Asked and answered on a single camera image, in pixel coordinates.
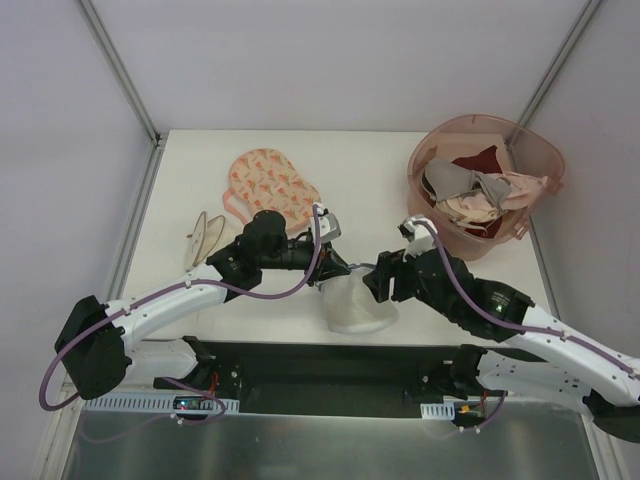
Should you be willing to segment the white mesh laundry bag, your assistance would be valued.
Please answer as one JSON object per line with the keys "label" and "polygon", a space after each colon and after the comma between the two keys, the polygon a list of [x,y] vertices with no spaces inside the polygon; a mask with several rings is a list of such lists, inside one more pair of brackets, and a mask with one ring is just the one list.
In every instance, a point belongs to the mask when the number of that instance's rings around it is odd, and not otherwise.
{"label": "white mesh laundry bag", "polygon": [[345,335],[372,334],[398,321],[397,308],[390,301],[378,303],[364,283],[364,277],[373,269],[372,264],[352,265],[348,275],[319,285],[323,317],[330,331]]}

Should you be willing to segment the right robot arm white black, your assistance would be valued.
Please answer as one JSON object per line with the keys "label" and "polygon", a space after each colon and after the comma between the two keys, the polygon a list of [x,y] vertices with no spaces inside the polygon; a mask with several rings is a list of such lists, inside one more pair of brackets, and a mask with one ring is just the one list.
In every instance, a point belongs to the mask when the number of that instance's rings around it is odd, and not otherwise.
{"label": "right robot arm white black", "polygon": [[462,330],[535,356],[526,362],[463,345],[446,385],[454,395],[477,389],[532,396],[573,410],[605,433],[639,440],[639,361],[562,323],[529,296],[474,276],[446,251],[379,255],[364,283],[378,302],[416,299]]}

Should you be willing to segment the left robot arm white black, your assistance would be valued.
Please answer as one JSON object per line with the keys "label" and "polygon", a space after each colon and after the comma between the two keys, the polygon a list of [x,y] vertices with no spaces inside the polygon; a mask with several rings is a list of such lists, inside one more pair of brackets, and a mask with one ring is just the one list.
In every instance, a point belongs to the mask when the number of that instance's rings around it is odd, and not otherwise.
{"label": "left robot arm white black", "polygon": [[175,379],[191,389],[206,388],[212,362],[195,338],[156,342],[150,335],[238,297],[265,299],[255,289],[266,270],[304,274],[277,299],[348,274],[347,263],[331,247],[339,235],[337,218],[319,204],[312,207],[308,230],[295,238],[287,236],[282,214],[261,211],[230,244],[178,280],[107,303],[95,296],[79,300],[54,344],[53,363],[63,365],[83,400],[99,398],[126,380]]}

